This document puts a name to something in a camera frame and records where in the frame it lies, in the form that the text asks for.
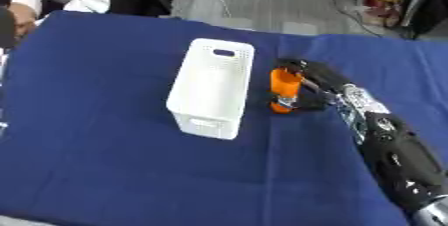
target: blue tablecloth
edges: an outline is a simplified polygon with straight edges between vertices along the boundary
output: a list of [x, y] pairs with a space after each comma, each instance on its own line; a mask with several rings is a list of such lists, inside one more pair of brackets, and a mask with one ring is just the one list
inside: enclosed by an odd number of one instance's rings
[[[256, 48], [234, 141], [183, 134], [165, 107], [196, 38]], [[447, 162], [447, 52], [443, 43], [56, 13], [10, 61], [0, 214], [61, 225], [406, 225], [333, 109], [267, 109], [268, 73], [278, 57], [326, 62]]]

